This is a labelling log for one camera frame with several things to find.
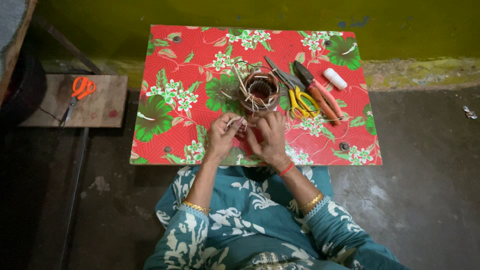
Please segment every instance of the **lace cuff trim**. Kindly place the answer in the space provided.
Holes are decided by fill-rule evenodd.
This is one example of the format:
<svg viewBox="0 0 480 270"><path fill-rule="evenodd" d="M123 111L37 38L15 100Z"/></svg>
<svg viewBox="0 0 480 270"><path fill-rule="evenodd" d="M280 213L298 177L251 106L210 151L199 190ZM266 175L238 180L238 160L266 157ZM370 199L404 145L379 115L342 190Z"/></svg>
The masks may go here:
<svg viewBox="0 0 480 270"><path fill-rule="evenodd" d="M208 226L208 216L205 215L202 211L200 211L198 209L195 209L193 207L187 206L184 203L182 203L180 205L179 211L185 211L187 213L190 213L190 214L198 217L199 219L202 219L203 221L205 221L207 223L207 226Z"/></svg>
<svg viewBox="0 0 480 270"><path fill-rule="evenodd" d="M320 211L320 209L322 209L330 200L331 198L329 196L325 196L312 210L310 210L310 212L308 212L305 217L303 217L303 221L307 223L308 220L311 219L318 211Z"/></svg>

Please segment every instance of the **hand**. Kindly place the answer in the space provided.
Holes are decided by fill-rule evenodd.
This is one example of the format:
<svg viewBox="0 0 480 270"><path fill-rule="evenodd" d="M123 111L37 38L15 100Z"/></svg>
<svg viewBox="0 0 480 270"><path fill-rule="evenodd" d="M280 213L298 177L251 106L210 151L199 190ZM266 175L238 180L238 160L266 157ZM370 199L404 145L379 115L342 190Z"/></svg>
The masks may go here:
<svg viewBox="0 0 480 270"><path fill-rule="evenodd" d="M227 123L234 117L238 117L238 115L227 112L212 122L208 132L208 148L204 160L214 160L220 164L227 156L230 148L232 148L233 137L240 129L243 120L243 117L238 119L225 132Z"/></svg>
<svg viewBox="0 0 480 270"><path fill-rule="evenodd" d="M285 115L278 111L263 111L250 122L262 132L264 141L258 143L251 128L247 129L247 140L252 151L265 162L281 172L286 169L292 160L285 153Z"/></svg>

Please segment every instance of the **fingernail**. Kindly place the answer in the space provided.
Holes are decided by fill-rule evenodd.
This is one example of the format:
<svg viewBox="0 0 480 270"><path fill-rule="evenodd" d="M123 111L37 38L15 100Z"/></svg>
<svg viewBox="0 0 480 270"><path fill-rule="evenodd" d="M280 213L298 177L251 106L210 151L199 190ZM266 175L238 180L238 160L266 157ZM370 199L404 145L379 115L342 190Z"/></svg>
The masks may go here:
<svg viewBox="0 0 480 270"><path fill-rule="evenodd" d="M238 119L238 120L235 122L235 124L236 124L237 126L241 126L242 121L243 121L243 116L242 116L240 119Z"/></svg>

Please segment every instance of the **teal kurta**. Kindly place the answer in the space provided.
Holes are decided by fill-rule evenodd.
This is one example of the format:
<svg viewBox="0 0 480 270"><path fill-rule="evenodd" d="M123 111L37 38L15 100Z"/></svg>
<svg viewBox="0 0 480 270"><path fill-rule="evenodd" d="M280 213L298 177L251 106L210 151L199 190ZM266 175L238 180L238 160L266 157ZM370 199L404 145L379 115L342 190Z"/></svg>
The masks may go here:
<svg viewBox="0 0 480 270"><path fill-rule="evenodd" d="M220 167L206 217L181 203L198 169L180 169L157 204L166 231L145 269L406 269L332 201L327 167L299 167L325 195L305 217L266 167Z"/></svg>

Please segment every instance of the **screw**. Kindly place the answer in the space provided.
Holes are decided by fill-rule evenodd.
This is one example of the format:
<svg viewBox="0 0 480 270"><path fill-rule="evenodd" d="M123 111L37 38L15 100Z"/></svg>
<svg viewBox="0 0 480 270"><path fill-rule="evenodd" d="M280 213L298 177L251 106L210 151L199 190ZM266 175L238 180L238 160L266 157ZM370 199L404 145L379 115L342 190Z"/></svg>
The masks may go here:
<svg viewBox="0 0 480 270"><path fill-rule="evenodd" d="M350 150L350 145L348 145L348 143L346 143L346 142L341 142L340 143L340 150L342 150L344 152L348 152Z"/></svg>

